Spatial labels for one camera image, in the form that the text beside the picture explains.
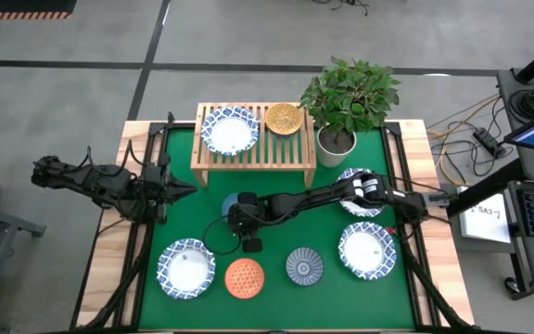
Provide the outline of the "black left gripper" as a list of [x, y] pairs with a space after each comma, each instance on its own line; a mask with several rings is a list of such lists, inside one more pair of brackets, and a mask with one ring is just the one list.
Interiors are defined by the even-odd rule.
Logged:
[[[143, 168], [143, 189], [145, 192], [146, 208], [144, 217], [156, 224], [166, 224], [166, 212], [162, 194], [166, 189], [166, 171], [170, 158], [165, 152], [160, 152], [158, 161], [149, 163]], [[170, 187], [178, 188], [169, 191], [169, 202], [174, 203], [196, 192], [197, 187], [177, 179], [170, 174]]]

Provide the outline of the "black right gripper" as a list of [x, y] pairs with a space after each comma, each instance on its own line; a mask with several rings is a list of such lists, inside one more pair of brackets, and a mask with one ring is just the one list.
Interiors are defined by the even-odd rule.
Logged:
[[227, 224], [241, 238], [243, 252], [261, 252], [259, 230], [271, 224], [267, 198], [252, 192], [237, 193], [234, 203], [228, 208]]

